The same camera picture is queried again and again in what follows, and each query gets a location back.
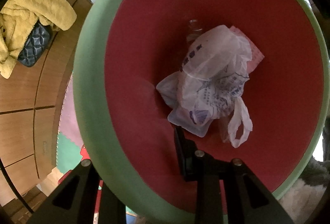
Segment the clear plastic blister tray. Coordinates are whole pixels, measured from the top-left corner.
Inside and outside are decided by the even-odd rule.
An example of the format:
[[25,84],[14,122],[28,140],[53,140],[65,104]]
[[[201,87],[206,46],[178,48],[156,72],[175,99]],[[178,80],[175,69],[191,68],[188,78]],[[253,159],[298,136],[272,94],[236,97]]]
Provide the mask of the clear plastic blister tray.
[[168,121],[176,126],[181,126],[186,131],[204,137],[213,119],[209,111],[188,111],[180,106],[175,107],[167,117]]
[[175,72],[164,78],[156,86],[156,90],[170,108],[174,108],[177,105],[178,75],[179,72]]

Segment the green pink foam floor mat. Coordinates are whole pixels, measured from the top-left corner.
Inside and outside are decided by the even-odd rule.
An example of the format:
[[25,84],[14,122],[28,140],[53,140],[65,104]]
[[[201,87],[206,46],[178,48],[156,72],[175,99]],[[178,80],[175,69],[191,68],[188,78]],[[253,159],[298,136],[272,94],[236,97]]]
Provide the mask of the green pink foam floor mat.
[[62,174],[73,170],[82,159],[83,140],[79,131],[73,100],[73,75],[65,90],[60,113],[56,166]]

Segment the red bin with green rim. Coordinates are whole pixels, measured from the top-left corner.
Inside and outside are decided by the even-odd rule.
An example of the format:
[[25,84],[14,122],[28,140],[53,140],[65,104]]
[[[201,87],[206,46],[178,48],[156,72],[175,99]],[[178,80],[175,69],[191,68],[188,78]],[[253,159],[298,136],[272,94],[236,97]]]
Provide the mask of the red bin with green rim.
[[96,0],[74,104],[107,187],[153,223],[291,223],[329,103],[305,0]]

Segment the small clear plastic bottle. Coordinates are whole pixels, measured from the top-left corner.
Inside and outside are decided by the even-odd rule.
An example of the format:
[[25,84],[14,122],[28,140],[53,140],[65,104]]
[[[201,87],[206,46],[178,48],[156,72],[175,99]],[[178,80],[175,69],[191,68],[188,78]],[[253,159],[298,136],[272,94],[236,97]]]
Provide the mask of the small clear plastic bottle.
[[201,34],[203,33],[203,28],[198,20],[189,21],[189,33],[186,37],[187,43],[192,44]]

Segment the yellow fleece jacket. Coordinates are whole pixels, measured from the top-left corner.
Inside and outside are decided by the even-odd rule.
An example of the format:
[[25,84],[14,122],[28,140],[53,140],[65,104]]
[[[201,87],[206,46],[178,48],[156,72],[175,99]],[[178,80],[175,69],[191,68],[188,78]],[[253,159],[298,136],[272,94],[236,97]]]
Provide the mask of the yellow fleece jacket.
[[67,0],[8,0],[1,9],[1,76],[8,79],[35,24],[66,31],[77,14]]

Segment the pink paper receipts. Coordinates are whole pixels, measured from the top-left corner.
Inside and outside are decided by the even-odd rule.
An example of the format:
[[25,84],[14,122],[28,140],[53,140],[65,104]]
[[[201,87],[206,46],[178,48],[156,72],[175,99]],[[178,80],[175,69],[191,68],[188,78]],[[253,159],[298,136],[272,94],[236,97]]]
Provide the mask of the pink paper receipts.
[[257,68],[258,64],[264,59],[263,53],[257,48],[257,46],[239,29],[235,26],[231,26],[230,30],[236,35],[243,36],[249,42],[252,52],[252,60],[247,62],[247,72],[250,74]]

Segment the white printed plastic bag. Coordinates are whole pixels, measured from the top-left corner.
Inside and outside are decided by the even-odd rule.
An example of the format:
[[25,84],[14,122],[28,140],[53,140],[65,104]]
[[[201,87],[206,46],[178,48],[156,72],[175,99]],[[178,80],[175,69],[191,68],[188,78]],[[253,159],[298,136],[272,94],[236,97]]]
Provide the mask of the white printed plastic bag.
[[227,141],[234,148],[246,142],[253,130],[242,100],[250,60],[248,40],[220,25],[193,42],[178,75],[178,106],[209,111],[213,120],[230,116]]

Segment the black quilted handbag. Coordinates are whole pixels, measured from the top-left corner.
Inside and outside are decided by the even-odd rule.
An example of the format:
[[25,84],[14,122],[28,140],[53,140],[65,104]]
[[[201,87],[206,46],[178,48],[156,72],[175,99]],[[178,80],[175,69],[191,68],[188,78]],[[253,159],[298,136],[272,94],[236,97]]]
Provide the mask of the black quilted handbag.
[[36,22],[17,60],[28,68],[34,66],[50,44],[52,35],[49,25],[44,26],[40,21]]

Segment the grey fuzzy pants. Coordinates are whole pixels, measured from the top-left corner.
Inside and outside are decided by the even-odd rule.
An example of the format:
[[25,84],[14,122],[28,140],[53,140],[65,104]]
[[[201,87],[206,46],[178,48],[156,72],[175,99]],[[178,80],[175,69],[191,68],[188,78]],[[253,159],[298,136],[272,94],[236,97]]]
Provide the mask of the grey fuzzy pants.
[[294,223],[305,223],[329,185],[329,120],[322,132],[322,160],[311,157],[298,180],[279,200]]

